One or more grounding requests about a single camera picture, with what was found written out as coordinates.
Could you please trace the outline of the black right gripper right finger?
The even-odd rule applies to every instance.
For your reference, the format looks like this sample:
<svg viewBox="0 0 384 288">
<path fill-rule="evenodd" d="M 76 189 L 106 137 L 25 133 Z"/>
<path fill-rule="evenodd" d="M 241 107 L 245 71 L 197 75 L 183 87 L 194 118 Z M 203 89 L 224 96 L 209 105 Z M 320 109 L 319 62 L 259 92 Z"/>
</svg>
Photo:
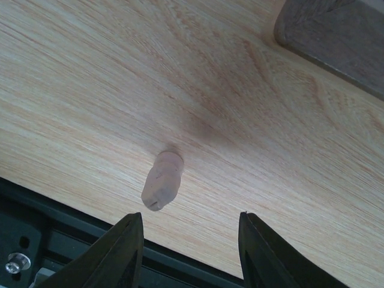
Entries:
<svg viewBox="0 0 384 288">
<path fill-rule="evenodd" d="M 346 287 L 254 213 L 240 214 L 238 247 L 245 287 Z"/>
</svg>

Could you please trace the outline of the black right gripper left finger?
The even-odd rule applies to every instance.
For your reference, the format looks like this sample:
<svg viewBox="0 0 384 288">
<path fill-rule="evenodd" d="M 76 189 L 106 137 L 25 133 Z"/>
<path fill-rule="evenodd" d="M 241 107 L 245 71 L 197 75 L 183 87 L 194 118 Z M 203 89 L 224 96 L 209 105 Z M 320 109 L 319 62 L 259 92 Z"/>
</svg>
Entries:
<svg viewBox="0 0 384 288">
<path fill-rule="evenodd" d="M 142 258 L 142 215 L 127 214 L 87 252 L 38 287 L 138 287 Z"/>
</svg>

